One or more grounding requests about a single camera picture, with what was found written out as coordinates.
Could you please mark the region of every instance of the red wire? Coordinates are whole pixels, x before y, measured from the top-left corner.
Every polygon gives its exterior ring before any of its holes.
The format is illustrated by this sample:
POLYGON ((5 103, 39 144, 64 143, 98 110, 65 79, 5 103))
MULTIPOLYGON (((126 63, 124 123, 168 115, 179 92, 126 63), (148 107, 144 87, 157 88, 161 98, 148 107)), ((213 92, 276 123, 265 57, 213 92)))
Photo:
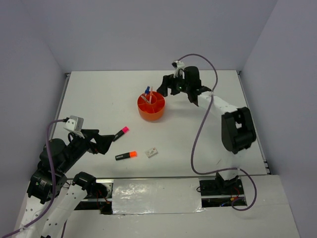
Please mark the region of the red wire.
POLYGON ((103 194, 100 192, 100 190, 98 190, 98 191, 99 191, 100 195, 106 200, 106 203, 110 204, 110 202, 103 196, 103 194))
POLYGON ((239 189, 237 189, 236 187, 233 187, 233 188, 238 191, 238 196, 237 197, 239 197, 239 195, 240 195, 239 189))

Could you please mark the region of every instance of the white panel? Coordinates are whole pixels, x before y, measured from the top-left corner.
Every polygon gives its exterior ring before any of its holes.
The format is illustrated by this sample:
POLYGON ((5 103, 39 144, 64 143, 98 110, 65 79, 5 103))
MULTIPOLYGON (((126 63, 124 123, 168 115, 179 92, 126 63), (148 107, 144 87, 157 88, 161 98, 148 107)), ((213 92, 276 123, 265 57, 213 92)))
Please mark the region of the white panel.
POLYGON ((99 215, 74 211, 64 238, 299 238, 289 205, 231 207, 191 214, 99 215))
POLYGON ((217 68, 241 69, 276 0, 23 2, 70 72, 168 69, 188 53, 204 54, 217 68))
MULTIPOLYGON (((83 129, 99 129, 100 134, 116 134, 127 126, 130 131, 112 143, 105 155, 86 153, 67 172, 73 178, 85 171, 97 178, 179 177, 195 176, 190 167, 190 155, 195 136, 206 109, 196 107, 180 93, 168 96, 163 117, 155 122, 144 121, 137 109, 137 98, 146 86, 157 89, 162 77, 173 71, 87 71, 71 74, 59 118, 75 115, 84 118, 83 129), (158 154, 148 158, 149 148, 158 154), (115 156, 137 151, 138 156, 116 161, 115 156)), ((215 93, 238 107, 246 106, 235 71, 219 71, 215 93)), ((207 87, 214 84, 213 71, 201 71, 207 87)), ((195 167, 207 172, 231 167, 221 142, 220 120, 210 114, 195 151, 195 167)), ((67 131, 57 124, 55 138, 67 142, 67 131)), ((259 144, 253 143, 241 161, 241 168, 253 175, 265 175, 266 170, 259 144)))
POLYGON ((242 70, 274 174, 302 238, 316 237, 317 1, 279 0, 242 70))
POLYGON ((0 32, 2 236, 13 231, 65 76, 20 0, 0 0, 0 32))
POLYGON ((198 178, 115 180, 112 210, 114 214, 201 212, 197 187, 198 178))

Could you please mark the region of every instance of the blue pen cap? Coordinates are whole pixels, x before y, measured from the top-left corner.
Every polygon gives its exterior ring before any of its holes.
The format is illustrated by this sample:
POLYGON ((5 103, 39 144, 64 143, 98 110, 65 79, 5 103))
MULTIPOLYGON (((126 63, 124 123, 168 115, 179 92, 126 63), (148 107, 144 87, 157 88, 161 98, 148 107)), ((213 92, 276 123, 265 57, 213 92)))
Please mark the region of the blue pen cap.
POLYGON ((148 86, 144 92, 145 94, 149 94, 150 93, 150 87, 148 86))

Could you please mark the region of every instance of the pink highlighter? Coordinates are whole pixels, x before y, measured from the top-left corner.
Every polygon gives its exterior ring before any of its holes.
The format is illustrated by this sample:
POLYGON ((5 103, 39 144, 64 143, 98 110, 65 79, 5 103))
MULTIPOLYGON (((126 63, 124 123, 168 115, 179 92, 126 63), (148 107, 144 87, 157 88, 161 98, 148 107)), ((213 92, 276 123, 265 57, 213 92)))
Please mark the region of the pink highlighter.
POLYGON ((119 139, 121 136, 123 136, 128 131, 129 131, 129 128, 127 126, 125 126, 121 131, 119 131, 116 135, 114 135, 113 142, 115 142, 117 139, 119 139))

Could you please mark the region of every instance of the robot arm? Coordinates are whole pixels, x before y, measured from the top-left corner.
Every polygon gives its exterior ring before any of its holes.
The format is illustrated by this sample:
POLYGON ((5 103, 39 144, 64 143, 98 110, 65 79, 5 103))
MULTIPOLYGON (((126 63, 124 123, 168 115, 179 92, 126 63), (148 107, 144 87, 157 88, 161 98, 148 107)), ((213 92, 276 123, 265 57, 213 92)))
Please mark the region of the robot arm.
MULTIPOLYGON (((69 144, 66 146, 64 141, 58 138, 50 140, 56 178, 55 198, 59 196, 61 188, 67 181, 65 173, 87 151, 93 154, 105 154, 114 139, 114 135, 99 135, 99 130, 97 129, 81 129, 83 124, 82 118, 71 116, 65 122, 64 128, 69 131, 69 144)), ((26 224, 37 218, 47 209, 53 196, 53 182, 46 146, 44 146, 43 152, 40 154, 40 160, 38 169, 32 175, 27 189, 27 206, 20 226, 22 231, 16 236, 17 238, 41 237, 43 229, 45 229, 45 234, 51 235, 52 228, 54 229, 53 236, 51 237, 54 237, 58 234, 60 226, 67 220, 71 211, 80 200, 97 187, 96 178, 83 172, 79 173, 78 178, 74 180, 68 192, 71 193, 69 195, 73 195, 74 193, 76 196, 66 196, 62 203, 58 205, 57 211, 52 213, 52 218, 49 218, 48 221, 49 213, 46 212, 37 222, 29 227, 25 227, 26 224)))
POLYGON ((210 88, 202 86, 197 67, 184 67, 181 61, 176 61, 172 65, 176 70, 181 65, 184 75, 177 73, 165 75, 157 92, 164 97, 168 96, 168 88, 171 89, 171 95, 186 93, 191 103, 205 109, 213 100, 210 112, 221 119, 221 140, 226 150, 235 155, 241 150, 250 148, 256 140, 250 110, 246 107, 237 108, 215 96, 210 88))
POLYGON ((77 174, 66 196, 53 210, 45 223, 42 238, 56 238, 66 220, 87 195, 99 192, 103 197, 107 196, 107 189, 101 183, 96 183, 96 178, 85 172, 77 174))

